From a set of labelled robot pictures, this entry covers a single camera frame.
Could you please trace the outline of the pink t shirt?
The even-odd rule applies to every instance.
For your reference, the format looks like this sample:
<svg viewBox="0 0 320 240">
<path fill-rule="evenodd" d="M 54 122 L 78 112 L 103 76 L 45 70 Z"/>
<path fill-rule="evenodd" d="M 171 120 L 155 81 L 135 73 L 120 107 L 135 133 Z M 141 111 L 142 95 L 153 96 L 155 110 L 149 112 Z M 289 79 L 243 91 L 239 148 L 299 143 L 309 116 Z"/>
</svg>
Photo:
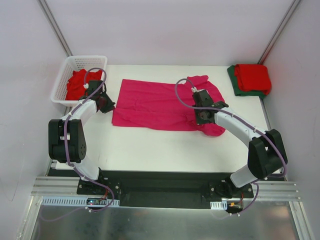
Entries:
<svg viewBox="0 0 320 240">
<path fill-rule="evenodd" d="M 190 82 L 149 82 L 123 79 L 112 115 L 116 127 L 149 128 L 160 131 L 200 131 L 210 137 L 219 137 L 226 130 L 213 123 L 197 124 L 193 109 L 191 85 L 205 89 L 215 102 L 223 101 L 218 88 L 207 75 L 189 76 Z"/>
</svg>

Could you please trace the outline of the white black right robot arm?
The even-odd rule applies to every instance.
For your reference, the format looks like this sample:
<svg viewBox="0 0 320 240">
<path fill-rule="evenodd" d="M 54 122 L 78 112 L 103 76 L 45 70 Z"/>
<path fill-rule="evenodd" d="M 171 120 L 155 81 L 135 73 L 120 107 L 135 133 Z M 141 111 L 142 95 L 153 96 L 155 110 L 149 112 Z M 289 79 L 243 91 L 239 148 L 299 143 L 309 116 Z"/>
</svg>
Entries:
<svg viewBox="0 0 320 240">
<path fill-rule="evenodd" d="M 279 131 L 264 130 L 238 116 L 223 101 L 214 102 L 208 91 L 197 90 L 192 94 L 196 122 L 215 124 L 237 137 L 247 148 L 247 164 L 232 173 L 225 193 L 232 198 L 243 191 L 243 186 L 263 180 L 280 168 L 286 170 L 288 159 Z"/>
</svg>

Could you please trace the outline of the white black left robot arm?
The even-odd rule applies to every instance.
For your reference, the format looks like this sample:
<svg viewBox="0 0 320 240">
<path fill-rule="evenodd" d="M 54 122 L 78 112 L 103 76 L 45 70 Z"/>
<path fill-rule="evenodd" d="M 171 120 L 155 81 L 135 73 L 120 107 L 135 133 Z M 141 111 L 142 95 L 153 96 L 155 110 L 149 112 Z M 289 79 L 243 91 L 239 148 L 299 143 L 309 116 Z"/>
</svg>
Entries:
<svg viewBox="0 0 320 240">
<path fill-rule="evenodd" d="M 52 160 L 66 164 L 77 172 L 88 188 L 96 195 L 103 193 L 106 182 L 100 179 L 100 168 L 87 155 L 84 125 L 97 112 L 103 114 L 115 109 L 107 95 L 105 82 L 90 80 L 86 84 L 84 96 L 71 111 L 59 119 L 48 123 L 48 154 Z"/>
</svg>

